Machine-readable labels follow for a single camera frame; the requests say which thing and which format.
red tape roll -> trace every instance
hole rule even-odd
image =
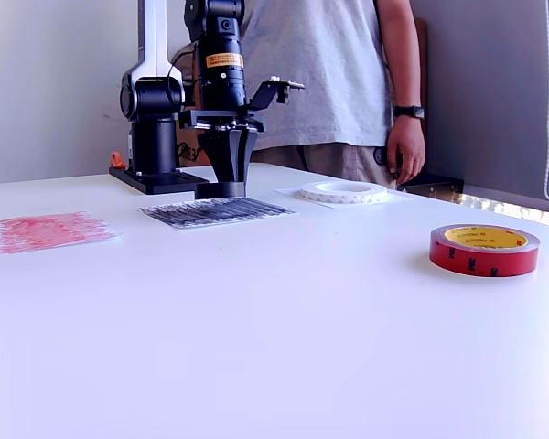
[[[458,225],[431,233],[431,261],[450,272],[479,277],[513,277],[537,268],[540,241],[497,226]]]

tape roll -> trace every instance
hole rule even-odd
[[[375,204],[388,197],[386,187],[354,181],[325,181],[301,188],[300,196],[310,201],[334,204]]]
[[[513,277],[537,268],[540,241],[519,230],[457,225],[431,233],[431,261],[450,272]]]

wristwatch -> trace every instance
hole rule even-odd
[[[425,119],[425,108],[423,107],[394,107],[394,117],[409,116],[415,119]]]

human arm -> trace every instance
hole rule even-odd
[[[409,0],[377,0],[384,51],[397,106],[421,106],[419,42]],[[388,140],[387,158],[396,173],[397,157],[403,159],[398,185],[415,177],[425,164],[425,139],[421,121],[409,116],[396,119]]]

person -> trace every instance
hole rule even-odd
[[[254,162],[389,188],[421,171],[421,72],[409,0],[245,3],[249,95],[273,75],[306,86],[288,106],[261,113],[268,132]]]

